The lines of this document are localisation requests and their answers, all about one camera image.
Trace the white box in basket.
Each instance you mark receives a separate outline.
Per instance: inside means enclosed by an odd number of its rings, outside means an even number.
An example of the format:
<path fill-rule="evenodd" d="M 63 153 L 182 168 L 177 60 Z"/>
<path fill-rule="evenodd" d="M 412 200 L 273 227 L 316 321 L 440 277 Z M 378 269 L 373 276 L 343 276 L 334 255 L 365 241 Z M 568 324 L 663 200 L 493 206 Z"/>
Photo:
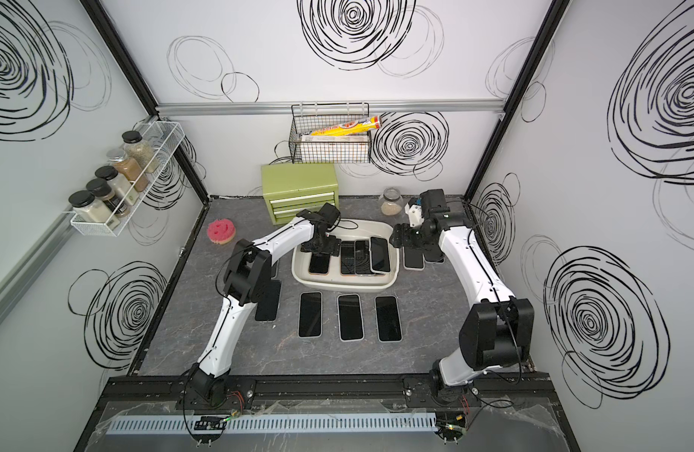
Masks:
<path fill-rule="evenodd" d="M 313 136 L 301 135 L 298 139 L 299 143 L 311 144 L 356 144 L 369 143 L 369 135 L 346 135 L 346 136 Z"/>

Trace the glass jar with powder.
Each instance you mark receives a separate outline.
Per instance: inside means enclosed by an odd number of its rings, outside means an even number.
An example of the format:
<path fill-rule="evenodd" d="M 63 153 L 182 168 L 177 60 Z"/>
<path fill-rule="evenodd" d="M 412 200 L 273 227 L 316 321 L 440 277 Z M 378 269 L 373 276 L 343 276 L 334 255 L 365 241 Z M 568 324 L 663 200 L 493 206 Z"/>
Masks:
<path fill-rule="evenodd" d="M 387 217 L 397 216 L 404 210 L 404 199 L 397 188 L 386 188 L 383 191 L 380 210 Z"/>

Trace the green metal drawer toolbox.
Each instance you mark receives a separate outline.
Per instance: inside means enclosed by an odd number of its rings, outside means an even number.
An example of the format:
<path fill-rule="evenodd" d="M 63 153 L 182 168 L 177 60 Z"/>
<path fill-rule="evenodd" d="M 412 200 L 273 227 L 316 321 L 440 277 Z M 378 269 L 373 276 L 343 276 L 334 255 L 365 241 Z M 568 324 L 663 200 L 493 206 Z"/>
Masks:
<path fill-rule="evenodd" d="M 333 164 L 286 163 L 261 167 L 262 197 L 275 225 L 290 222 L 307 209 L 318 211 L 325 203 L 339 206 L 338 177 Z"/>

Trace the spice jar black lid front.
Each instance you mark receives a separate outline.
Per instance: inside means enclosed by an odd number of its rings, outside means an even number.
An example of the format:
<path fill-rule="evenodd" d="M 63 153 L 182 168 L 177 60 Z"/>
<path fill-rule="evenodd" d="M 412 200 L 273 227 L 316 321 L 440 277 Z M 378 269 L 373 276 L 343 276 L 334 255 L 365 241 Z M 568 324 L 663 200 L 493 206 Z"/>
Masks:
<path fill-rule="evenodd" d="M 112 211 L 87 190 L 79 190 L 68 197 L 68 203 L 88 222 L 107 223 L 113 218 Z"/>

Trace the spice jar black lid rear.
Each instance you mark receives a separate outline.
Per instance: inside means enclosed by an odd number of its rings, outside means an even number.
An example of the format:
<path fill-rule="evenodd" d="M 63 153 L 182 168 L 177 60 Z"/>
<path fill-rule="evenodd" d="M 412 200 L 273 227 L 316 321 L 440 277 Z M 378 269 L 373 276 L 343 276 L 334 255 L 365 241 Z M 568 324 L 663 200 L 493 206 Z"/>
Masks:
<path fill-rule="evenodd" d="M 122 134 L 123 147 L 146 173 L 154 173 L 159 167 L 156 152 L 142 134 L 136 130 L 130 130 Z"/>

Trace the white plastic storage box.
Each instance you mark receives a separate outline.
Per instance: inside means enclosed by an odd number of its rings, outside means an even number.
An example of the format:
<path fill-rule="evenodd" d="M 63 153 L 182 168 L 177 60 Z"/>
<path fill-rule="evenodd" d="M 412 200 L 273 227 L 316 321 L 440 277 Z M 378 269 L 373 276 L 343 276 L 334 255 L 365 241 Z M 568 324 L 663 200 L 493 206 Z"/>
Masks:
<path fill-rule="evenodd" d="M 341 227 L 336 228 L 330 235 L 342 241 L 366 240 L 372 237 L 388 239 L 393 231 L 390 224 L 374 220 L 352 220 L 346 218 Z M 326 274 L 309 273 L 310 254 L 301 252 L 297 246 L 291 253 L 292 276 L 304 286 L 318 290 L 338 292 L 378 293 L 387 290 L 398 279 L 401 267 L 401 252 L 388 245 L 389 273 L 373 273 L 372 275 L 341 273 L 341 258 L 332 257 Z"/>

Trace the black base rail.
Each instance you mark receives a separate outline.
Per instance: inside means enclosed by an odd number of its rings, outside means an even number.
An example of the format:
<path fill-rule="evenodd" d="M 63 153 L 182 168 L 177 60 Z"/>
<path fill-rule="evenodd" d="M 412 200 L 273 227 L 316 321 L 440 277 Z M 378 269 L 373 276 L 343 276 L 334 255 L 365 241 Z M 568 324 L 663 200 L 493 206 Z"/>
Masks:
<path fill-rule="evenodd" d="M 552 397 L 554 386 L 548 375 L 533 373 L 514 385 L 518 376 L 509 373 L 480 377 L 462 387 L 439 389 L 428 374 L 322 375 L 322 376 L 227 376 L 203 391 L 189 377 L 111 378 L 99 400 L 175 401 L 187 410 L 247 409 L 256 411 L 273 402 L 374 400 L 407 408 L 460 408 L 467 401 L 476 406 L 492 397 Z"/>

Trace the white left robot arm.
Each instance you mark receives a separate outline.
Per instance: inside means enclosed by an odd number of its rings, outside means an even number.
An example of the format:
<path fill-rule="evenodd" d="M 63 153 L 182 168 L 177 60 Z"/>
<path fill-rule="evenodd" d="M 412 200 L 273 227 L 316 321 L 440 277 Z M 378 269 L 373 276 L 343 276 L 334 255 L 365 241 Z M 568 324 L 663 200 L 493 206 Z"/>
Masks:
<path fill-rule="evenodd" d="M 272 280 L 273 263 L 286 253 L 306 246 L 309 252 L 332 255 L 339 248 L 331 235 L 341 212 L 325 203 L 318 211 L 304 209 L 277 231 L 255 241 L 240 240 L 226 259 L 222 307 L 205 350 L 190 368 L 186 385 L 209 405 L 226 399 L 226 375 L 249 315 L 265 301 Z"/>

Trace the spice jar white contents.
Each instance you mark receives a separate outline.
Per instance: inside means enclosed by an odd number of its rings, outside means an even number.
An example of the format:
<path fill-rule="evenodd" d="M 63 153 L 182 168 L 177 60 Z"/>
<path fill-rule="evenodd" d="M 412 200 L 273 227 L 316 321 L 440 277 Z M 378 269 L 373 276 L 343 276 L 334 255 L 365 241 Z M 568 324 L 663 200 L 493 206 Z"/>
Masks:
<path fill-rule="evenodd" d="M 102 166 L 95 171 L 95 175 L 105 179 L 127 205 L 134 206 L 138 202 L 137 191 L 126 176 L 113 166 Z"/>

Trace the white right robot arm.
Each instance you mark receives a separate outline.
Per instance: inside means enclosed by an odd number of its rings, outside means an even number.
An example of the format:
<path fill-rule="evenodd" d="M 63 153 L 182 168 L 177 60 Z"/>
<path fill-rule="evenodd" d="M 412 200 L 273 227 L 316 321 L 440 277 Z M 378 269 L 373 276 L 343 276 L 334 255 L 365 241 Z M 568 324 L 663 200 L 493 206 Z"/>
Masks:
<path fill-rule="evenodd" d="M 450 209 L 441 189 L 411 199 L 405 212 L 409 222 L 393 227 L 390 245 L 447 259 L 469 302 L 457 349 L 430 371 L 433 397 L 447 402 L 488 373 L 498 375 L 513 366 L 522 371 L 530 355 L 535 309 L 498 276 L 480 247 L 474 223 Z"/>

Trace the pink smiley sponge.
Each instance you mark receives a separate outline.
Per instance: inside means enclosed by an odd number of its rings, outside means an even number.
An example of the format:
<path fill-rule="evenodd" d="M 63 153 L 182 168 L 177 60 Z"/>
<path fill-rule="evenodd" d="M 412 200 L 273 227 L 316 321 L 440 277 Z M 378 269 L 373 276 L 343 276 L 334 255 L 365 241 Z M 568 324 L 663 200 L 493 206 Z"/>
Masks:
<path fill-rule="evenodd" d="M 220 220 L 215 220 L 209 224 L 207 229 L 208 239 L 215 244 L 223 245 L 226 244 L 236 235 L 236 226 L 232 220 L 227 218 L 221 218 Z"/>

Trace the spice jar dark contents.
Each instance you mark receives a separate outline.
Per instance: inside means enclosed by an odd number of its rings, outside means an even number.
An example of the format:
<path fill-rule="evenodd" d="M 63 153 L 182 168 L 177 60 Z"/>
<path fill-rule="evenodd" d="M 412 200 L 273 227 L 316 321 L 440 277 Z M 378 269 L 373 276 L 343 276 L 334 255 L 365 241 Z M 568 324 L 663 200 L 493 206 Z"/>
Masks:
<path fill-rule="evenodd" d="M 96 198 L 100 199 L 115 216 L 122 218 L 128 214 L 128 205 L 126 205 L 105 179 L 92 179 L 86 184 L 86 189 Z"/>

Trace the spice jar brown contents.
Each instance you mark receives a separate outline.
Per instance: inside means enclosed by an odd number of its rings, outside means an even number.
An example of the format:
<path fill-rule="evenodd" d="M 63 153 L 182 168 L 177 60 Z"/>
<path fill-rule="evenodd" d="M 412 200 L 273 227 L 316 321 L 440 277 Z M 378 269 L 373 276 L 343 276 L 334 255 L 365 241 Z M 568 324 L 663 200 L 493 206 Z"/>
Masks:
<path fill-rule="evenodd" d="M 139 163 L 122 148 L 114 148 L 107 152 L 109 163 L 131 182 L 137 192 L 144 192 L 148 187 L 148 180 L 145 177 Z"/>

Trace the clear wall spice shelf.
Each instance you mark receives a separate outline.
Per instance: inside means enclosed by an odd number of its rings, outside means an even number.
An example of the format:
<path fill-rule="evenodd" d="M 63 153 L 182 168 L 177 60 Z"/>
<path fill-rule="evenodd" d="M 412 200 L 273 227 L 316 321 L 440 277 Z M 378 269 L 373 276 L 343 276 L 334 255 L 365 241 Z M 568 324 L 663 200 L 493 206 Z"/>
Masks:
<path fill-rule="evenodd" d="M 178 122 L 154 121 L 127 133 L 70 202 L 70 226 L 85 237 L 128 232 L 145 246 L 158 241 L 169 213 L 190 188 L 175 154 L 186 136 Z"/>

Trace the spice jar black lid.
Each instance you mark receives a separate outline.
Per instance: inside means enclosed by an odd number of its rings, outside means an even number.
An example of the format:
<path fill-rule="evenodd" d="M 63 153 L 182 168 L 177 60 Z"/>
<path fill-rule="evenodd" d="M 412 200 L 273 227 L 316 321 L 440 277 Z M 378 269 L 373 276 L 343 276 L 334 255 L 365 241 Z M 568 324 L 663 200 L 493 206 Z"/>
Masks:
<path fill-rule="evenodd" d="M 113 218 L 112 211 L 87 190 L 79 190 L 68 197 L 68 203 L 88 222 L 107 223 Z"/>
<path fill-rule="evenodd" d="M 136 130 L 130 130 L 122 134 L 123 147 L 146 173 L 154 173 L 159 167 L 156 152 L 142 134 Z"/>

